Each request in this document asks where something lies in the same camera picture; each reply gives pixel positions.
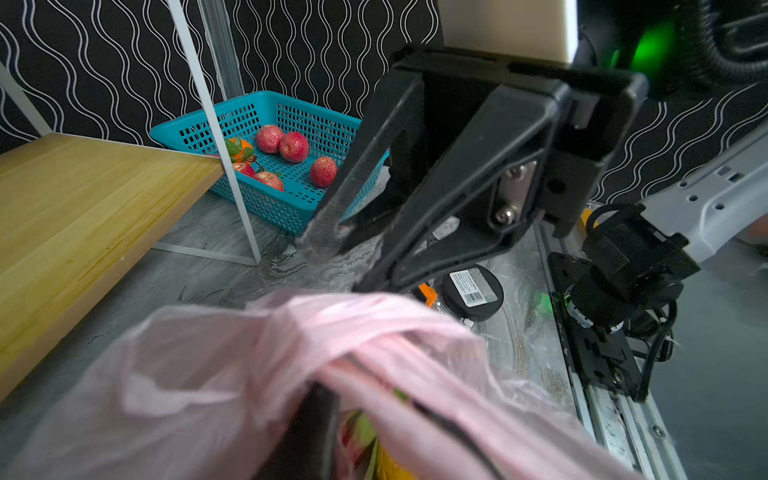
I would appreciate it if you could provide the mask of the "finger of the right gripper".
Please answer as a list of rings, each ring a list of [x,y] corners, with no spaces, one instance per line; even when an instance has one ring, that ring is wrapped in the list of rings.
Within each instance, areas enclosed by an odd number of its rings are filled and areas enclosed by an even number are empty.
[[[382,233],[426,175],[426,86],[419,72],[394,69],[381,80],[336,179],[300,239],[312,261],[327,261]],[[384,192],[345,214],[384,154]]]

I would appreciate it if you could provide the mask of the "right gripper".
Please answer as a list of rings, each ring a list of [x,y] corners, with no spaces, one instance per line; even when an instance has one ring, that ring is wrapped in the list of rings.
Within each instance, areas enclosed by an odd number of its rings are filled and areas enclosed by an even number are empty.
[[[567,67],[460,49],[407,46],[405,123],[414,188],[380,234],[357,293],[400,293],[509,250],[529,221],[558,237],[576,225],[648,92],[626,70]]]

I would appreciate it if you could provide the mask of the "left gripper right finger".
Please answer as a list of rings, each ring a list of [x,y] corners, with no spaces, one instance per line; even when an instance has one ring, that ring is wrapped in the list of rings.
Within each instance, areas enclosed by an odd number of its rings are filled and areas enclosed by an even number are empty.
[[[493,461],[488,458],[479,448],[479,446],[472,440],[472,438],[464,432],[458,424],[455,422],[440,416],[433,412],[421,403],[416,402],[414,408],[420,412],[425,418],[434,423],[437,427],[443,430],[446,434],[459,442],[465,449],[467,449],[476,460],[478,460],[493,479],[503,480],[504,477],[498,470]]]

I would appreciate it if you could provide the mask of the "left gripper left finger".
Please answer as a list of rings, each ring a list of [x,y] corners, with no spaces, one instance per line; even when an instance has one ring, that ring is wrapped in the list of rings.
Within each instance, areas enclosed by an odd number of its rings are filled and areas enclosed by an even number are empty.
[[[314,383],[255,479],[329,480],[336,473],[340,398]]]

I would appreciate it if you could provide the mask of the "pink plastic grocery bag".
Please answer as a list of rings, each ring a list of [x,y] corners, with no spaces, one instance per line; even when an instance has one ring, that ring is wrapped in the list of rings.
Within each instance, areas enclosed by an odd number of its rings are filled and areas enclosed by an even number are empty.
[[[164,307],[43,417],[11,479],[249,479],[313,383],[360,409],[421,479],[490,479],[414,408],[460,426],[505,479],[631,479],[537,384],[498,380],[484,340],[385,293],[284,290],[242,310]]]

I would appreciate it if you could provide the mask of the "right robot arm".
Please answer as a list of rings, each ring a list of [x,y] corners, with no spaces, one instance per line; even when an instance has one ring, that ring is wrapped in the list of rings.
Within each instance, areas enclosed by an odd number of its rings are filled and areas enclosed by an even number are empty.
[[[763,1],[442,1],[442,48],[382,77],[302,245],[373,238],[358,292],[399,293],[585,222],[557,286],[577,369],[643,401],[686,278],[767,213],[767,131],[636,204],[584,208],[647,95],[767,77]]]

